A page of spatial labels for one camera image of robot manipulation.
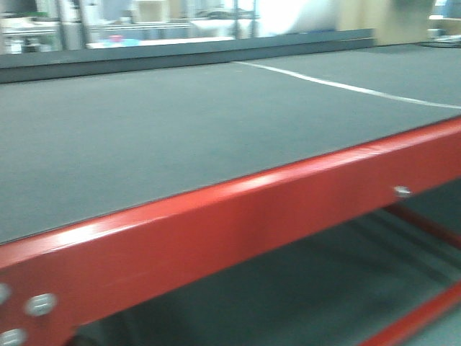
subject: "pink object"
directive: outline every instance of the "pink object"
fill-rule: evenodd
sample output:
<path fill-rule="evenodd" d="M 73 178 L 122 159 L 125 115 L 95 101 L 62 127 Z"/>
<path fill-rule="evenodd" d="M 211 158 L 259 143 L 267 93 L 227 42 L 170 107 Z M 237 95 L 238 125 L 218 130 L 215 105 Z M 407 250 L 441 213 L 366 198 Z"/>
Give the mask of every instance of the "pink object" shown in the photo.
<path fill-rule="evenodd" d="M 123 36 L 122 35 L 110 35 L 109 41 L 114 42 L 114 43 L 120 43 L 123 41 Z"/>

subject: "red crossbar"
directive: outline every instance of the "red crossbar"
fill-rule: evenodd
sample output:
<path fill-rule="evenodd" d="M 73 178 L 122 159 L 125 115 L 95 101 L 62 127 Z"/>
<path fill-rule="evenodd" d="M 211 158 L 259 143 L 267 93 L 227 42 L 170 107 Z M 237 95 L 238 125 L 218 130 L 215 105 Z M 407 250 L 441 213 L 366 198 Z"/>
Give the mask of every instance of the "red crossbar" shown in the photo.
<path fill-rule="evenodd" d="M 446 227 L 429 220 L 428 218 L 418 214 L 407 207 L 404 207 L 399 204 L 390 205 L 385 208 L 385 210 L 408 223 L 415 225 L 420 228 L 422 231 L 425 231 L 448 244 L 461 249 L 461 235 L 456 234 L 453 231 L 450 231 Z"/>
<path fill-rule="evenodd" d="M 395 346 L 461 303 L 461 281 L 359 346 Z"/>

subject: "office equipment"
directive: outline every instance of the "office equipment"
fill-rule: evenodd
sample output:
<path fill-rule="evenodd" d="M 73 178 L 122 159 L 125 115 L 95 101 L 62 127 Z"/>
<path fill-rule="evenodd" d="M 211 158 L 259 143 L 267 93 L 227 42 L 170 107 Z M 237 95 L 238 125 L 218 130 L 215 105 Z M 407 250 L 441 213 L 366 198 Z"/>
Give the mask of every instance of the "office equipment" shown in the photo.
<path fill-rule="evenodd" d="M 37 12 L 37 4 L 35 0 L 0 0 L 0 9 L 3 9 L 4 16 L 27 15 Z"/>

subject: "white tape line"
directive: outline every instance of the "white tape line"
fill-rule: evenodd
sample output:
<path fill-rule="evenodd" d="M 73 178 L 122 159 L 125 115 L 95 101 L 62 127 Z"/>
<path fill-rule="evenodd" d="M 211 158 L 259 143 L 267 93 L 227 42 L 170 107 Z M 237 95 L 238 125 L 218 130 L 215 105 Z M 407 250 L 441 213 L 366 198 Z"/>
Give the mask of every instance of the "white tape line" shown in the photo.
<path fill-rule="evenodd" d="M 243 61 L 234 61 L 234 63 L 239 63 L 239 64 L 247 65 L 247 66 L 253 66 L 256 68 L 263 68 L 264 70 L 277 72 L 279 74 L 286 74 L 287 76 L 303 79 L 305 81 L 311 81 L 317 84 L 328 85 L 329 87 L 333 86 L 335 88 L 345 89 L 351 92 L 360 92 L 362 94 L 382 97 L 384 99 L 393 99 L 395 101 L 413 103 L 415 105 L 421 105 L 421 106 L 449 108 L 451 110 L 461 110 L 461 106 L 458 106 L 458 105 L 446 105 L 445 103 L 428 102 L 428 101 L 423 101 L 422 99 L 411 99 L 409 97 L 401 97 L 401 96 L 396 96 L 392 94 L 386 94 L 385 92 L 377 92 L 376 90 L 365 89 L 359 86 L 357 87 L 357 86 L 348 85 L 348 84 L 336 83 L 335 81 L 326 81 L 326 80 L 315 78 L 315 77 L 305 76 L 304 74 L 299 74 L 297 72 L 283 70 L 281 68 L 276 68 L 276 67 L 271 67 L 271 66 L 260 65 L 257 63 L 246 63 Z"/>

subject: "lower shelf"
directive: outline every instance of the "lower shelf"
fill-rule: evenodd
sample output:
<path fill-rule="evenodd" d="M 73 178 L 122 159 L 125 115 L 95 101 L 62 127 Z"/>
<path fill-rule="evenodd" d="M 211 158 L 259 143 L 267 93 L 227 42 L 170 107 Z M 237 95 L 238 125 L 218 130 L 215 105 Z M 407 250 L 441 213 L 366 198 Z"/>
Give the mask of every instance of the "lower shelf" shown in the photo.
<path fill-rule="evenodd" d="M 460 279 L 461 252 L 379 210 L 79 333 L 103 346 L 357 345 Z M 460 319 L 454 309 L 407 345 L 461 345 Z"/>

